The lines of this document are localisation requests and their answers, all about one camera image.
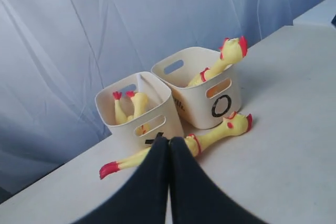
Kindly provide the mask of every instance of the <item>rubber chicken leg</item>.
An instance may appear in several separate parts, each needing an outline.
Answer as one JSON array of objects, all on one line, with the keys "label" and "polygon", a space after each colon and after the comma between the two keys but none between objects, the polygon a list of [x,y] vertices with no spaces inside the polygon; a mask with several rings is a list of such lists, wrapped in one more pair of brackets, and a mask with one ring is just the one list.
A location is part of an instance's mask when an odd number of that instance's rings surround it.
[{"label": "rubber chicken leg", "polygon": [[186,87],[200,85],[223,72],[227,66],[240,62],[247,55],[247,40],[244,36],[234,39],[226,38],[220,50],[220,57],[213,66],[196,75]]},{"label": "rubber chicken leg", "polygon": [[[148,97],[145,93],[137,92],[134,93],[133,91],[126,92],[126,95],[131,99],[133,106],[134,106],[134,114],[133,117],[129,116],[128,119],[133,120],[146,112],[146,106],[148,104]],[[150,130],[149,125],[146,123],[141,125],[139,128],[136,129],[136,134],[141,136]]]},{"label": "rubber chicken leg", "polygon": [[121,99],[122,93],[121,92],[113,92],[114,97],[114,116],[115,116],[115,122],[117,124],[123,124],[127,122],[127,117],[125,113],[123,112],[121,105],[120,105],[120,99]]},{"label": "rubber chicken leg", "polygon": [[[219,126],[213,128],[209,133],[200,136],[190,134],[184,138],[184,141],[192,155],[196,157],[201,152],[205,151],[210,145],[225,137],[239,136],[250,131],[252,122],[253,118],[251,114],[245,116],[238,114],[237,112],[233,112],[229,117],[223,118],[223,122]],[[105,164],[99,171],[100,179],[103,179],[107,175],[118,172],[122,169],[140,165],[146,158],[149,150],[150,147],[143,149],[128,158]]]}]

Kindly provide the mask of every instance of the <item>white backdrop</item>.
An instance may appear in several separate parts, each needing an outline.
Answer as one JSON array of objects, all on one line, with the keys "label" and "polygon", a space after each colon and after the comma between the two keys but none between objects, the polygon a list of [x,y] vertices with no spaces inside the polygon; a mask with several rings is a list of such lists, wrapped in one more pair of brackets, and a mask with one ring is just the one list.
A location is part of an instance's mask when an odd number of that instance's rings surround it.
[{"label": "white backdrop", "polygon": [[0,186],[14,193],[107,137],[103,87],[185,47],[252,45],[320,1],[0,0]]}]

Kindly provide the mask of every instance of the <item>basket handle cutout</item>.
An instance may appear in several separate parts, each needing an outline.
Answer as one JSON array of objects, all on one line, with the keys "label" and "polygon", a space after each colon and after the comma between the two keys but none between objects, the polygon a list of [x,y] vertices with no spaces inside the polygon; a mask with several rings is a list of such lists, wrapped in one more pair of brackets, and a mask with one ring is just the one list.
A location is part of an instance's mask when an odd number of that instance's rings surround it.
[{"label": "basket handle cutout", "polygon": [[215,95],[223,92],[224,90],[227,90],[229,87],[231,87],[232,81],[231,78],[226,78],[225,80],[217,83],[216,85],[214,85],[213,87],[209,88],[206,91],[206,97],[211,99],[213,98]]},{"label": "basket handle cutout", "polygon": [[130,84],[130,85],[127,85],[126,87],[122,88],[121,90],[119,90],[119,92],[121,92],[122,95],[125,96],[127,91],[135,91],[135,90],[137,90],[136,88],[137,88],[137,85]]},{"label": "basket handle cutout", "polygon": [[183,65],[184,65],[184,61],[183,60],[178,60],[174,63],[171,63],[167,67],[165,67],[163,69],[163,72],[164,72],[164,74],[170,74],[170,73],[176,71],[177,69],[183,67]]},{"label": "basket handle cutout", "polygon": [[164,125],[166,121],[167,118],[164,115],[158,115],[145,122],[141,126],[136,127],[134,130],[134,134],[139,137],[148,135],[149,133],[156,131],[158,128]]}]

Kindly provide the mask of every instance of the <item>table surface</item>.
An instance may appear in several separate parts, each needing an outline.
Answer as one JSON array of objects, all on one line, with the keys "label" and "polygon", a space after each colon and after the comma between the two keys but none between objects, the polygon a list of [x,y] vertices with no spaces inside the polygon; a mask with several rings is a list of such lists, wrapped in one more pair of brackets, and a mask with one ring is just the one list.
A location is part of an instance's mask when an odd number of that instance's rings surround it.
[{"label": "table surface", "polygon": [[336,0],[324,0],[293,20],[294,25],[317,25],[335,29],[331,24],[336,15]]},{"label": "table surface", "polygon": [[[319,27],[283,27],[251,47],[236,70],[241,113],[252,113],[254,127],[198,158],[225,193],[269,223],[336,222],[335,52],[336,30]],[[70,223],[100,205],[135,171],[99,179],[100,167],[122,155],[114,141],[1,204],[0,223]]]}]

